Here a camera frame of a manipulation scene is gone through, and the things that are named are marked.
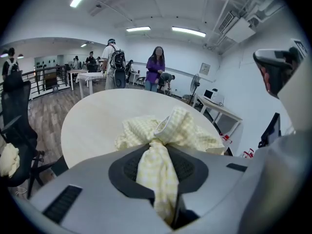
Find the wooden floor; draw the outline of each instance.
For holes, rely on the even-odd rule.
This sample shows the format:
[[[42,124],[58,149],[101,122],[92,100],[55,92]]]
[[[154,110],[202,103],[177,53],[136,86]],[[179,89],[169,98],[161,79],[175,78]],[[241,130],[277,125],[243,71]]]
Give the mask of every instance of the wooden floor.
[[[129,84],[129,88],[142,89],[140,86]],[[93,82],[93,93],[105,90],[105,80]],[[89,95],[89,88],[83,87],[84,96]],[[74,83],[74,90],[66,89],[56,94],[48,94],[36,98],[29,102],[30,110],[28,110],[28,119],[32,128],[38,134],[37,150],[44,150],[44,163],[48,164],[57,161],[62,156],[60,144],[60,133],[63,122],[70,109],[81,100],[79,83]],[[1,138],[0,147],[5,145]],[[40,178],[47,183],[54,178],[52,170],[48,169],[40,174]],[[27,189],[28,181],[16,188],[9,188],[11,194],[18,193],[18,196],[26,198],[26,194],[20,194]],[[32,188],[32,195],[40,188],[35,181]]]

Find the stand fan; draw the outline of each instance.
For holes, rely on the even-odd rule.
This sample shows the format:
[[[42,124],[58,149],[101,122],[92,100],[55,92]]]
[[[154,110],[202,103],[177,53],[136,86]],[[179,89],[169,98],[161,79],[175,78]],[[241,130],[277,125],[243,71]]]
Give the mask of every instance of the stand fan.
[[[193,80],[192,80],[192,83],[191,83],[191,92],[192,92],[193,94],[192,94],[192,97],[191,97],[191,99],[190,99],[189,105],[190,105],[191,102],[192,102],[192,99],[193,99],[193,97],[194,97],[194,94],[195,94],[196,89],[200,86],[199,79],[200,79],[200,77],[199,77],[198,74],[194,75]]]

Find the white desk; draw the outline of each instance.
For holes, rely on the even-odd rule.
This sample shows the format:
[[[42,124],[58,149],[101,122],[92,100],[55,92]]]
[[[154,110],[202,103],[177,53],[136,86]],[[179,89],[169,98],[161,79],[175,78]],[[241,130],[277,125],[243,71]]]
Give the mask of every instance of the white desk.
[[[83,81],[84,81],[84,80],[85,80],[85,81],[87,82],[87,84],[89,85],[89,92],[90,92],[90,94],[93,94],[92,80],[95,80],[95,79],[104,79],[104,77],[105,77],[105,75],[102,74],[101,72],[78,74],[78,75],[77,75],[77,78],[76,78],[76,82],[79,81],[81,99],[83,99],[82,84],[83,84]]]
[[[69,75],[70,75],[70,81],[71,81],[71,85],[72,85],[72,90],[74,90],[74,86],[73,86],[73,74],[80,74],[80,73],[87,73],[88,70],[84,70],[84,69],[72,69],[67,71],[67,75],[68,75],[68,80],[69,80]]]
[[[146,115],[165,119],[175,106],[187,109],[197,125],[220,138],[208,119],[180,100],[140,89],[111,89],[87,96],[67,114],[61,131],[67,166],[116,151],[115,139],[124,120]]]
[[[217,116],[215,117],[215,119],[213,120],[213,124],[214,123],[218,123],[218,121],[220,120],[222,115],[226,115],[234,120],[236,120],[236,123],[234,124],[234,126],[231,128],[231,130],[227,133],[228,136],[231,136],[231,134],[235,131],[235,129],[238,127],[238,125],[241,123],[242,119],[237,116],[236,114],[234,114],[233,112],[231,112],[228,108],[226,107],[221,107],[217,104],[212,103],[211,101],[205,99],[203,96],[199,96],[199,95],[195,95],[194,96],[194,103],[193,103],[193,107],[195,107],[195,104],[197,102],[197,99],[199,99],[199,101],[203,104],[203,108],[201,109],[201,113],[204,114],[205,110],[208,108],[214,109],[216,111],[218,111]]]
[[[140,74],[138,74],[138,73],[133,73],[133,72],[131,72],[131,74],[133,74],[133,82],[132,82],[132,85],[135,85],[135,81],[136,81],[136,77],[138,76],[140,76]]]

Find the black vent grille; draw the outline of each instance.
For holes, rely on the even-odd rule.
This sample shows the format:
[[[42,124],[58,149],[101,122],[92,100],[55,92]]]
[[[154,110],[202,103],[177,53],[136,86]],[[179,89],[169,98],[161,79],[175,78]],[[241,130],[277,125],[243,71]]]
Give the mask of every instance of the black vent grille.
[[[72,207],[82,188],[69,185],[60,195],[48,206],[43,214],[53,222],[59,224],[66,213]]]

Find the white t-shirt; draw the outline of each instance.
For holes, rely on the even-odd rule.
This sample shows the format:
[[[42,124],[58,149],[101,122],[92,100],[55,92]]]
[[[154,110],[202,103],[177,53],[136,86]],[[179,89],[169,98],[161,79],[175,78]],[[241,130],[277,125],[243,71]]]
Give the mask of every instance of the white t-shirt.
[[[115,52],[115,49],[111,45],[108,45],[108,46],[105,47],[105,49],[103,51],[102,58],[103,59],[108,59],[108,61],[107,61],[107,73],[110,72],[110,69],[111,69],[111,65],[110,65],[111,57],[112,57],[112,54]]]

